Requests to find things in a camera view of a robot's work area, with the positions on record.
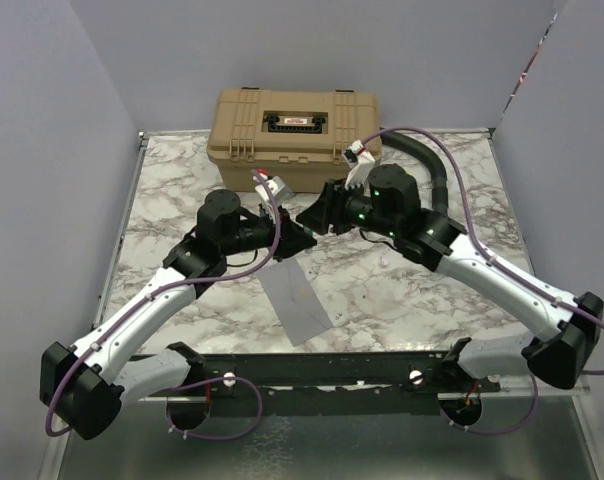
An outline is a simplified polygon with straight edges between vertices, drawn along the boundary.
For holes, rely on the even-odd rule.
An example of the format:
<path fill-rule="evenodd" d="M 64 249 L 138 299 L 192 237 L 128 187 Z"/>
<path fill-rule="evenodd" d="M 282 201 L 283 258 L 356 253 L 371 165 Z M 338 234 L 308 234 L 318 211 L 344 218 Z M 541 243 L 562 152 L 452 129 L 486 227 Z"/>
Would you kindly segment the grey envelope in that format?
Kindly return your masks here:
<path fill-rule="evenodd" d="M 263 268 L 257 278 L 294 347 L 333 328 L 332 320 L 295 259 Z"/>

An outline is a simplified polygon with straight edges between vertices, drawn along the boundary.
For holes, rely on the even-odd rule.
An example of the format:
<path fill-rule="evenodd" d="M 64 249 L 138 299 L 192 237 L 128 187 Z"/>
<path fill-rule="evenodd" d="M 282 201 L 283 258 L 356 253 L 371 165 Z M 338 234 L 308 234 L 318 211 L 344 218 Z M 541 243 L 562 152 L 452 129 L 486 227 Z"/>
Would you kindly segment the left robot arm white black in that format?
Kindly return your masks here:
<path fill-rule="evenodd" d="M 231 280 L 227 258 L 266 249 L 281 261 L 315 246 L 313 236 L 291 220 L 283 203 L 291 190 L 276 179 L 255 189 L 259 214 L 246 210 L 228 189 L 210 192 L 197 223 L 165 257 L 161 267 L 123 308 L 86 336 L 65 347 L 59 342 L 42 355 L 39 397 L 52 421 L 90 440 L 100 435 L 123 406 L 164 389 L 188 395 L 202 385 L 198 355 L 174 344 L 142 361 L 133 354 L 167 320 L 200 298 L 213 284 Z"/>

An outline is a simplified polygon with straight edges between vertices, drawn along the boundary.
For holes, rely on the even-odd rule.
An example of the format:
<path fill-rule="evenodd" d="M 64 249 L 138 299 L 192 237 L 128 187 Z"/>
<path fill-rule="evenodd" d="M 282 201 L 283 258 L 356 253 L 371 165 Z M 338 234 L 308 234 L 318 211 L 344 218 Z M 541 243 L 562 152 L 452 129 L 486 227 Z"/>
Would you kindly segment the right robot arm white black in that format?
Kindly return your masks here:
<path fill-rule="evenodd" d="M 368 184 L 326 182 L 298 223 L 319 235 L 359 228 L 388 237 L 405 259 L 465 284 L 528 330 L 458 342 L 453 359 L 441 367 L 449 389 L 463 391 L 490 375 L 528 373 L 559 389 L 575 386 L 599 340 L 600 297 L 555 288 L 474 245 L 464 226 L 422 207 L 416 180 L 396 164 L 374 168 Z"/>

